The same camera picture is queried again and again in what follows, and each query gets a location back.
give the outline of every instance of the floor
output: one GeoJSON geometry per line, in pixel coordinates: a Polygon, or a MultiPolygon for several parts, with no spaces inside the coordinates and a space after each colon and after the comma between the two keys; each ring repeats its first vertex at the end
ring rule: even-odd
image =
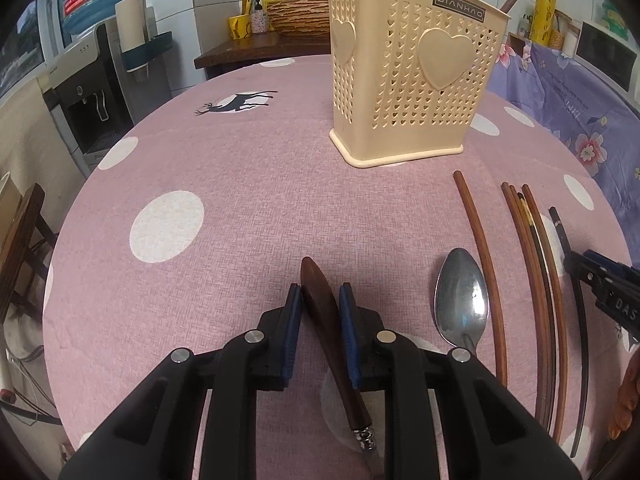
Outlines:
{"type": "MultiPolygon", "coordinates": [[[[45,259],[46,264],[49,259],[50,255],[45,259]]],[[[34,280],[29,298],[34,304],[42,304],[44,298],[42,280],[38,278],[34,280]]],[[[27,316],[17,315],[11,306],[4,322],[4,335],[11,352],[9,359],[14,389],[49,415],[58,416],[55,407],[45,399],[28,377],[30,374],[46,396],[55,402],[47,378],[45,356],[38,350],[42,346],[42,327],[27,316]]],[[[19,398],[15,405],[24,410],[33,411],[31,406],[19,398]]],[[[6,411],[4,416],[44,474],[52,480],[57,479],[64,463],[63,455],[69,449],[68,438],[62,426],[25,420],[6,411]]]]}

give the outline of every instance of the heart decoration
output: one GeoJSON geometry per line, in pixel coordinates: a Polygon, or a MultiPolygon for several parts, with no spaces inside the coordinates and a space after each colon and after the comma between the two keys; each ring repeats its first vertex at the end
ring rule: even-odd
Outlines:
{"type": "Polygon", "coordinates": [[[356,46],[356,29],[353,23],[334,20],[331,25],[331,40],[335,59],[339,65],[344,65],[351,59],[356,46]]]}
{"type": "Polygon", "coordinates": [[[418,42],[422,74],[436,90],[456,82],[473,65],[475,55],[468,37],[451,37],[441,28],[425,30],[418,42]]]}

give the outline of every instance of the basket label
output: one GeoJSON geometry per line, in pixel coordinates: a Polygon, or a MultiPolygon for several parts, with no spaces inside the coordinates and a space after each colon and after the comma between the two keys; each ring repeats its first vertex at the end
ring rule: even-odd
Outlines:
{"type": "Polygon", "coordinates": [[[433,5],[443,9],[453,10],[454,12],[464,14],[469,18],[478,20],[480,23],[484,23],[484,14],[486,9],[478,7],[466,0],[433,0],[433,5]]]}

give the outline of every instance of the hand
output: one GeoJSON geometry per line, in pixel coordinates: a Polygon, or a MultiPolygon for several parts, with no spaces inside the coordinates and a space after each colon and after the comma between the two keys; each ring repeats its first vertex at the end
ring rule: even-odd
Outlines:
{"type": "Polygon", "coordinates": [[[640,349],[629,361],[626,368],[625,377],[622,384],[618,388],[618,396],[616,398],[616,406],[613,418],[609,421],[609,436],[612,440],[616,440],[622,431],[626,431],[631,426],[633,420],[633,410],[638,406],[640,401],[640,349]]]}

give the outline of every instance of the window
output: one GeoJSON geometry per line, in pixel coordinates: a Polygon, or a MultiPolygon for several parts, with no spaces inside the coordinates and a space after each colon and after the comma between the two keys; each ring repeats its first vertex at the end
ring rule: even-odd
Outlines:
{"type": "Polygon", "coordinates": [[[14,30],[0,49],[0,98],[43,62],[34,0],[18,18],[14,30]]]}

